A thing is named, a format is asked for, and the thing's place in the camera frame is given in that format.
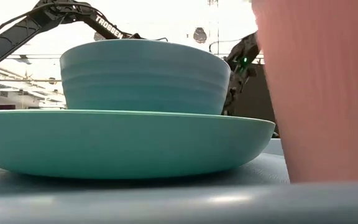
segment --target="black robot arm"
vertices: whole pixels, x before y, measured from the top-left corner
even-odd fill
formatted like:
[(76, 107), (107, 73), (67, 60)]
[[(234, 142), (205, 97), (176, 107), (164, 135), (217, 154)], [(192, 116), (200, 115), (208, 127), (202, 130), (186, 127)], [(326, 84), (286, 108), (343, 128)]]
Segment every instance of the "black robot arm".
[(231, 78), (226, 95), (222, 114), (233, 115), (234, 102), (244, 85), (250, 77), (256, 76), (256, 71), (250, 68), (250, 64), (260, 53), (257, 43), (257, 32), (254, 32), (240, 40), (230, 54), (224, 57), (225, 62), (230, 66)]
[(128, 34), (111, 24), (97, 9), (85, 2), (74, 0), (40, 0), (33, 10), (2, 24), (25, 17), (0, 34), (0, 62), (37, 34), (53, 29), (60, 24), (82, 21), (105, 39), (142, 39), (139, 34)]

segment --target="pink cup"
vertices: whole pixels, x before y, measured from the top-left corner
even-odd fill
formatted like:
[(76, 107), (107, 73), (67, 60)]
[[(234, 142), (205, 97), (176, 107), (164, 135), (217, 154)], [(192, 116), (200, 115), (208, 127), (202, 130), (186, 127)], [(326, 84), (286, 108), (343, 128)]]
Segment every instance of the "pink cup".
[(358, 1), (253, 10), (291, 182), (358, 180)]

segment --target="stacked dishes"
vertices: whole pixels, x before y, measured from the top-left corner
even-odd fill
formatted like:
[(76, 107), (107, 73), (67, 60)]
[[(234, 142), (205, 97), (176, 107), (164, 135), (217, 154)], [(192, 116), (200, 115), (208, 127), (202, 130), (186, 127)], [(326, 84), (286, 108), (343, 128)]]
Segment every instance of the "stacked dishes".
[(275, 127), (220, 116), (230, 68), (192, 47), (104, 40), (70, 49), (60, 66), (69, 110), (0, 111), (9, 133), (0, 168), (84, 179), (204, 174), (251, 161)]

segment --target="plate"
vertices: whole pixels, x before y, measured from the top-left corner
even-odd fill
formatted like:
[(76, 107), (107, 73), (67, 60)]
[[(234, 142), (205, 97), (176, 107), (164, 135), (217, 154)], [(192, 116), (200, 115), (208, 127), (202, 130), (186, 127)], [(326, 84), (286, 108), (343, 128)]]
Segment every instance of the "plate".
[(232, 169), (257, 157), (275, 124), (142, 111), (0, 111), (0, 168), (79, 179), (146, 179)]

